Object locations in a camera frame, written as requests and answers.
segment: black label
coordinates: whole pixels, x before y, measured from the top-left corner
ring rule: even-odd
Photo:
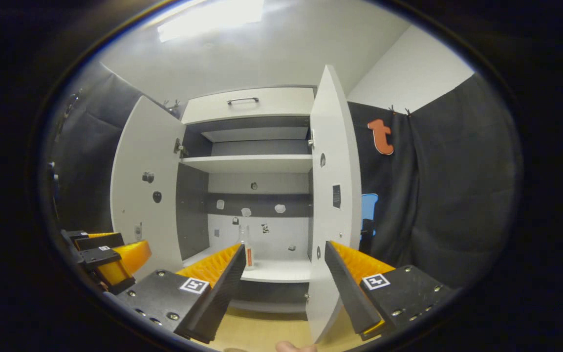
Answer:
[[[340,185],[333,186],[333,207],[340,209]]]

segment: white shelf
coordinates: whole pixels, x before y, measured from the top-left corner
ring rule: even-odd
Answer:
[[[312,168],[310,154],[203,156],[184,158],[181,162],[210,174],[306,173]]]
[[[208,258],[218,250],[208,248],[183,261],[184,267]],[[244,270],[242,280],[260,283],[307,283],[310,281],[310,259],[292,261],[255,260],[255,268]]]

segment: black fabric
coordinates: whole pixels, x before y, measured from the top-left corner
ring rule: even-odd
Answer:
[[[60,182],[57,208],[65,229],[111,232],[110,180],[121,132],[140,91],[103,65],[86,69],[70,86],[80,100],[54,143],[52,159]],[[60,117],[64,107],[56,110]]]
[[[389,265],[411,263],[410,233],[416,212],[418,170],[408,116],[369,105],[349,102],[349,110],[358,145],[362,194],[374,193],[375,230],[370,253]],[[390,127],[390,155],[375,147],[368,123],[381,119]]]
[[[522,161],[511,116],[474,74],[410,121],[420,176],[412,263],[462,286],[498,256],[515,213]]]

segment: drawer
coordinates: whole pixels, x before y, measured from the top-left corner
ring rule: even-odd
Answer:
[[[190,99],[181,122],[188,125],[255,116],[310,116],[313,104],[311,87],[236,90]]]

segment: white cabinet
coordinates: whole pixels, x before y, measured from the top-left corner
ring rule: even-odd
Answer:
[[[279,127],[294,128],[283,133],[294,133],[296,140],[281,138],[285,141],[275,144],[280,138],[273,129]],[[173,149],[177,138],[186,149],[190,148],[185,134],[195,134],[199,142],[205,137],[208,154],[195,153],[197,156],[180,159]],[[234,154],[246,150],[250,152]],[[252,244],[256,249],[256,267],[246,270],[242,280],[249,285],[284,284],[301,289],[307,285],[310,299],[305,306],[284,303],[272,308],[274,302],[266,305],[270,311],[304,306],[313,339],[318,341],[341,306],[325,263],[325,243],[333,240],[357,249],[361,227],[357,144],[344,92],[333,67],[325,67],[316,96],[313,88],[304,87],[212,94],[190,100],[181,122],[147,98],[139,100],[119,141],[111,186],[114,230],[121,232],[125,241],[132,242],[137,239],[136,226],[142,223],[142,238],[149,240],[152,247],[152,259],[136,276],[159,267],[182,267],[179,242],[185,243],[184,236],[188,234],[178,236],[176,211],[179,206],[189,205],[176,200],[180,169],[184,175],[186,171],[203,172],[207,177],[208,197],[201,203],[205,203],[202,209],[208,213],[209,237],[205,240],[210,243],[207,249],[188,254],[183,265],[233,245],[238,227],[232,227],[232,217],[241,217],[241,207],[251,207],[253,216],[241,218],[241,223],[248,223],[259,234]],[[143,172],[148,171],[154,172],[153,183],[141,180]],[[160,202],[152,197],[154,192],[162,193]],[[219,199],[225,199],[223,207],[218,205]],[[273,211],[276,202],[287,202],[283,215]],[[309,232],[313,234],[311,243]],[[240,301],[239,305],[248,308],[250,303]]]
[[[314,103],[311,87],[274,87],[229,91],[190,99],[185,124],[253,116],[309,116]]]

